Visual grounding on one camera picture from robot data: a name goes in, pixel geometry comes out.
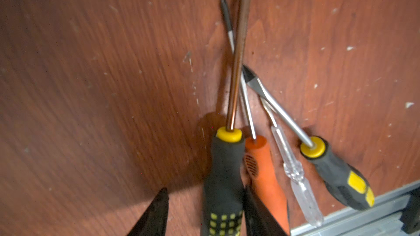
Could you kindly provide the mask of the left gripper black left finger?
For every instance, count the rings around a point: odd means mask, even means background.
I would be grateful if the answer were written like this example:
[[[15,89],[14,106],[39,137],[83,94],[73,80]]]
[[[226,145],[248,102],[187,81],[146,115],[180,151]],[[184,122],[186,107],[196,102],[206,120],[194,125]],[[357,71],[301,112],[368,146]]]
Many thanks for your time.
[[[127,236],[165,236],[169,210],[168,189],[162,188]]]

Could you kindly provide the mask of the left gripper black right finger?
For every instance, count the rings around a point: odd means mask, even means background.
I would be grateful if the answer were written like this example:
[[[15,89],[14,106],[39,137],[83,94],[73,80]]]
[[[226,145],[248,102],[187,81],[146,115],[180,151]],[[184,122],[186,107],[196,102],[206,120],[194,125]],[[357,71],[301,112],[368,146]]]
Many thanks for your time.
[[[250,186],[245,187],[244,211],[247,236],[288,235]]]

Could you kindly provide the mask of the black yellow long screwdriver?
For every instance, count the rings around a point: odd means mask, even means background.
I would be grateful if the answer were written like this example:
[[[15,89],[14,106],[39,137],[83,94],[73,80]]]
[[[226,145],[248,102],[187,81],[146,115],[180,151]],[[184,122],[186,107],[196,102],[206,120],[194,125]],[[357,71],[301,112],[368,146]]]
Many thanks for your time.
[[[235,119],[249,10],[250,0],[240,0],[226,124],[212,139],[211,168],[203,185],[202,236],[238,236],[241,231],[245,189],[240,168],[245,140],[242,131],[235,127]]]

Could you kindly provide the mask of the orange handle screwdriver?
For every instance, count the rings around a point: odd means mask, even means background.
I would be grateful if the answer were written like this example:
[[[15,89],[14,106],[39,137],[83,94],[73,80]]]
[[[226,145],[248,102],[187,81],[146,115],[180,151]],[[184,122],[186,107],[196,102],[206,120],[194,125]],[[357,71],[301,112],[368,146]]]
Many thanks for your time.
[[[229,8],[226,0],[221,0],[220,2],[228,32],[228,39],[234,53],[236,39],[233,35]],[[242,85],[243,84],[241,82],[239,95],[242,95],[242,97],[245,98],[246,94],[242,90]],[[263,202],[274,219],[289,235],[290,227],[288,218],[288,203],[276,178],[274,166],[272,164],[270,145],[267,139],[262,135],[244,138],[244,140],[245,153],[243,155],[240,168],[244,189],[246,186],[251,187],[252,191]],[[246,226],[244,209],[241,227],[243,225]]]

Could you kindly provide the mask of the clear handle small screwdriver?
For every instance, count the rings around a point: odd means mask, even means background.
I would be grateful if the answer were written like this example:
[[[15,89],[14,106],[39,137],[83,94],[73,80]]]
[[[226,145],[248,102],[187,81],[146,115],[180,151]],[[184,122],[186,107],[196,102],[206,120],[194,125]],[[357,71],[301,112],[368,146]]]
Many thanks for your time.
[[[282,156],[283,168],[287,177],[290,179],[290,184],[299,207],[310,225],[320,227],[324,223],[324,216],[319,209],[310,182],[305,177],[303,166],[296,159],[283,128],[277,123],[273,109],[265,99],[261,98],[260,100],[271,120],[271,132]]]

